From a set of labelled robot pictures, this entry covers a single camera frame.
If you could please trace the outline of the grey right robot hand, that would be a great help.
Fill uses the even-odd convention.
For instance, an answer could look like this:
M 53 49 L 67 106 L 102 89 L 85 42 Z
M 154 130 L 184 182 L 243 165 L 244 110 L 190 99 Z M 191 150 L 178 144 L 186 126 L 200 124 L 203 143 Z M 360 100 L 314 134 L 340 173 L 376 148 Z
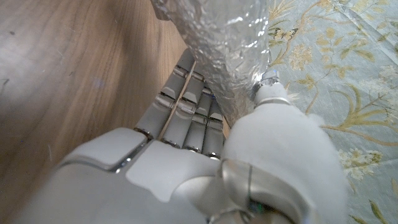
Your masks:
M 265 73 L 228 136 L 184 51 L 135 128 L 72 151 L 16 223 L 345 223 L 348 189 L 319 120 Z

